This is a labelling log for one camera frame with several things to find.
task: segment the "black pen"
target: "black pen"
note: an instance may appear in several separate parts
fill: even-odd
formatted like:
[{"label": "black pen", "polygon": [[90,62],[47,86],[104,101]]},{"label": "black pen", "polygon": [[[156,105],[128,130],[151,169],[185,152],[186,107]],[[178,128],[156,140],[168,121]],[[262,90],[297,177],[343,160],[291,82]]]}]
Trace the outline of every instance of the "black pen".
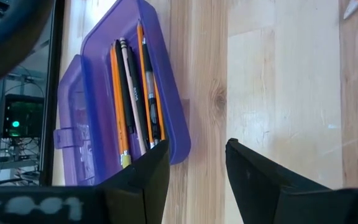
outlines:
[{"label": "black pen", "polygon": [[132,83],[134,86],[134,94],[135,94],[137,112],[140,121],[140,129],[142,131],[142,135],[144,138],[143,141],[145,147],[146,149],[149,149],[150,144],[149,144],[149,138],[147,133],[146,108],[144,106],[142,87],[140,85],[141,81],[139,80],[140,76],[138,74],[136,61],[135,61],[135,52],[133,51],[132,47],[128,47],[127,51],[128,51],[128,65],[132,78]]},{"label": "black pen", "polygon": [[126,82],[127,77],[125,72],[124,57],[122,56],[121,44],[118,40],[116,40],[115,46],[116,46],[120,86],[122,91],[122,104],[124,107],[125,124],[127,126],[128,133],[133,134],[135,133],[134,114],[132,112],[131,97],[129,96],[128,82]]},{"label": "black pen", "polygon": [[146,39],[144,37],[142,41],[142,47],[146,73],[147,99],[149,99],[150,121],[152,126],[152,137],[154,140],[154,145],[156,145],[161,140],[161,132],[160,126],[158,124],[157,100],[155,98],[153,68],[150,61],[149,51],[147,50]]}]

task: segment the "green light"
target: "green light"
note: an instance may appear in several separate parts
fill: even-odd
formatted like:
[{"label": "green light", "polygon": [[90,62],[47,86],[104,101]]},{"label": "green light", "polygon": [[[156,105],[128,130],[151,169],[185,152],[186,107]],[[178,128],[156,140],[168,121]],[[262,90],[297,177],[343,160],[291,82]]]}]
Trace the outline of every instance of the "green light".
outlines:
[{"label": "green light", "polygon": [[20,126],[20,123],[19,123],[18,121],[13,121],[13,122],[12,122],[12,126],[15,127],[15,128],[17,128],[17,127]]}]

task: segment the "pencil case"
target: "pencil case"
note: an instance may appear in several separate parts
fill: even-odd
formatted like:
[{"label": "pencil case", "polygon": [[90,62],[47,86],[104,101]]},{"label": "pencil case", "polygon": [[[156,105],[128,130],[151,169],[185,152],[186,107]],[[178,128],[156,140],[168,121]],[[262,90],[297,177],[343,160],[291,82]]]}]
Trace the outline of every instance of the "pencil case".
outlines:
[{"label": "pencil case", "polygon": [[[138,57],[138,21],[160,95],[170,163],[184,161],[190,152],[190,135],[157,13],[144,0],[118,0],[86,36],[81,54],[74,56],[59,83],[60,129],[54,132],[54,142],[62,149],[66,185],[96,185],[122,169],[109,50],[116,39],[125,37]],[[140,157],[138,147],[130,152],[132,160]]]}]

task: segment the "wooden table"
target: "wooden table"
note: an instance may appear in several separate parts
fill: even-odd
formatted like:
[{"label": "wooden table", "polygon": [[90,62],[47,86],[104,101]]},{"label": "wooden table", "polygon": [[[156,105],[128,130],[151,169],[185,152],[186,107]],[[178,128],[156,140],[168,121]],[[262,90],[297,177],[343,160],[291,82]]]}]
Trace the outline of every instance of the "wooden table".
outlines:
[{"label": "wooden table", "polygon": [[[192,140],[165,223],[242,223],[229,138],[321,184],[358,187],[358,12],[348,0],[150,0]],[[67,1],[61,74],[114,1]],[[55,153],[54,184],[64,184]]]}]

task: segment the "plastic latch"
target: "plastic latch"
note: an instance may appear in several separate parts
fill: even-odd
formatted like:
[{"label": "plastic latch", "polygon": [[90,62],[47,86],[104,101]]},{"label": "plastic latch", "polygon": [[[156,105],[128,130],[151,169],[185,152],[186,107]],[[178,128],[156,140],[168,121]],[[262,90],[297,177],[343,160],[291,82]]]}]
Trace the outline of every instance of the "plastic latch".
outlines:
[{"label": "plastic latch", "polygon": [[81,131],[78,128],[63,128],[53,132],[56,149],[66,147],[81,147],[84,144]]}]

